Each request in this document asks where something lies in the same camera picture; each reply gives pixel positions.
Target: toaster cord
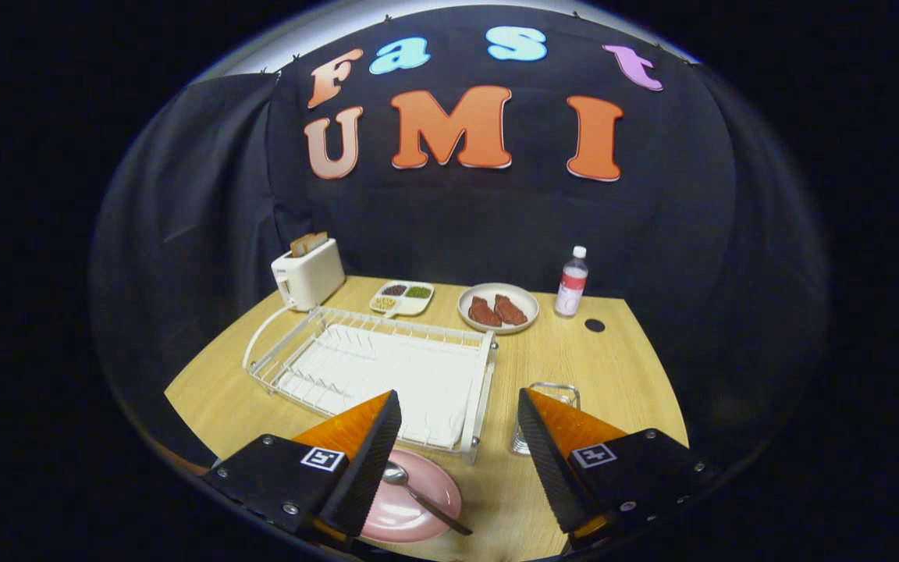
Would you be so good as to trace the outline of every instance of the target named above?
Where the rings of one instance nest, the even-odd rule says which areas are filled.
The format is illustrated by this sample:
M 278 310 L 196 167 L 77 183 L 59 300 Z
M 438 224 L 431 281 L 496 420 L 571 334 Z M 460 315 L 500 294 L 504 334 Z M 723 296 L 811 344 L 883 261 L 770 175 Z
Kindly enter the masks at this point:
M 295 306 L 297 306 L 297 302 L 293 299 L 289 299 L 289 301 L 286 302 L 285 307 L 282 307 L 281 309 L 272 313 L 272 316 L 265 319 L 265 322 L 263 322 L 263 325 L 259 326 L 259 329 L 256 330 L 256 333 L 252 335 L 252 339 L 249 340 L 249 347 L 245 350 L 245 357 L 242 358 L 242 368 L 243 369 L 245 369 L 245 370 L 249 369 L 249 354 L 252 353 L 252 346 L 256 344 L 256 340 L 259 339 L 259 334 L 261 334 L 261 331 L 265 330 L 265 327 L 268 326 L 268 324 L 270 322 L 272 322 L 272 320 L 275 320 L 275 317 L 281 315 L 282 313 L 290 310 L 291 308 L 293 308 Z

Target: wooden table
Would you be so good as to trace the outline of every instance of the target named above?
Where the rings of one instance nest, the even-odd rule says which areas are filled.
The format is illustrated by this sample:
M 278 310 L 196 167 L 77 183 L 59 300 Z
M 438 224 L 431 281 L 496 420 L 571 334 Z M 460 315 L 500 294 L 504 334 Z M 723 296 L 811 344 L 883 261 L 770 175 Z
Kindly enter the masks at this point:
M 350 276 L 324 305 L 374 314 L 368 300 L 385 281 Z M 435 284 L 425 312 L 399 318 L 470 330 L 457 313 L 464 289 Z M 559 554 L 566 539 L 557 528 L 532 459 L 510 452 L 518 389 L 534 382 L 574 385 L 585 412 L 631 433 L 656 427 L 688 446 L 674 391 L 627 303 L 585 297 L 577 316 L 563 319 L 553 313 L 556 295 L 534 295 L 540 307 L 534 324 L 497 339 L 497 364 L 477 462 L 470 465 L 449 453 L 396 444 L 428 457 L 453 476 L 464 498 L 460 519 L 474 534 L 463 537 L 450 531 L 418 544 L 382 544 L 384 548 L 439 561 L 530 560 Z M 281 395 L 268 395 L 242 368 L 252 334 L 280 308 L 279 293 L 268 295 L 211 341 L 165 389 L 179 416 L 222 459 L 260 434 L 291 437 L 324 419 Z M 300 312 L 282 313 L 265 328 L 252 357 L 265 354 L 302 317 Z M 588 318 L 602 321 L 606 330 L 588 330 Z

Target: white plate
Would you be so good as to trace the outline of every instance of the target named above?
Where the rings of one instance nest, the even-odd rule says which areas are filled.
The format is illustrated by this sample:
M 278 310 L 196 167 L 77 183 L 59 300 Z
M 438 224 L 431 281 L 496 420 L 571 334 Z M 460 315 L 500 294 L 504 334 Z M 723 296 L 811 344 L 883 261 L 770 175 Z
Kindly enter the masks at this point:
M 404 289 L 404 292 L 401 295 L 385 295 L 384 289 L 392 287 L 393 285 L 404 285 L 406 286 L 406 289 Z M 422 299 L 407 296 L 407 292 L 411 291 L 411 287 L 424 287 L 425 289 L 428 289 L 428 297 Z M 425 307 L 428 306 L 428 302 L 432 300 L 432 295 L 435 295 L 435 287 L 428 283 L 421 283 L 421 281 L 388 281 L 384 286 L 377 289 L 374 296 L 370 297 L 370 308 L 374 310 L 374 312 L 379 312 L 388 316 L 386 313 L 389 312 L 389 309 L 382 309 L 378 306 L 374 306 L 374 302 L 379 298 L 389 298 L 396 302 L 395 306 L 393 306 L 393 314 L 390 314 L 388 316 L 389 318 L 393 316 L 415 316 L 421 314 L 421 311 L 425 310 Z
M 474 300 L 474 297 L 485 299 L 485 301 L 488 301 L 489 308 L 495 310 L 495 295 L 504 295 L 508 297 L 518 309 L 522 310 L 522 314 L 525 314 L 527 321 L 517 326 L 503 322 L 502 326 L 496 327 L 481 324 L 480 322 L 471 320 L 471 317 L 467 316 L 467 311 L 471 310 L 471 302 Z M 515 285 L 507 283 L 482 283 L 481 285 L 474 285 L 474 287 L 465 290 L 464 294 L 460 295 L 460 301 L 457 302 L 457 312 L 460 312 L 460 316 L 464 318 L 464 322 L 471 328 L 474 328 L 474 330 L 482 332 L 490 330 L 497 334 L 514 334 L 515 332 L 520 332 L 528 328 L 529 324 L 535 322 L 536 316 L 539 314 L 539 302 L 536 302 L 534 296 L 529 294 L 528 291 Z

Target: blue letter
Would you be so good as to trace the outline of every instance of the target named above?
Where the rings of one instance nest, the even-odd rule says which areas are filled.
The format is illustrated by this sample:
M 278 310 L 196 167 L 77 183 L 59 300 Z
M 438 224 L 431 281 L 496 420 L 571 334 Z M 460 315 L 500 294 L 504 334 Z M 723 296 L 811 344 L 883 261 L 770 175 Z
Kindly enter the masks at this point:
M 371 74 L 384 74 L 399 68 L 414 68 L 424 65 L 431 58 L 425 53 L 425 39 L 409 37 L 381 47 L 379 57 L 370 65 Z
M 498 60 L 539 60 L 546 56 L 546 36 L 531 27 L 503 25 L 488 29 L 488 53 Z

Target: bread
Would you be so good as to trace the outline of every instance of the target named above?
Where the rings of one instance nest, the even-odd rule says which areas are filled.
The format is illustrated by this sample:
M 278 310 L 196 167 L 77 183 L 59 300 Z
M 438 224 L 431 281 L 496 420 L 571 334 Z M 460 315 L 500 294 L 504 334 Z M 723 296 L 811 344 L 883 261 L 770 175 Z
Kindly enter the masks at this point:
M 318 232 L 318 234 L 304 234 L 290 242 L 290 256 L 300 258 L 310 254 L 315 248 L 328 242 L 328 232 Z

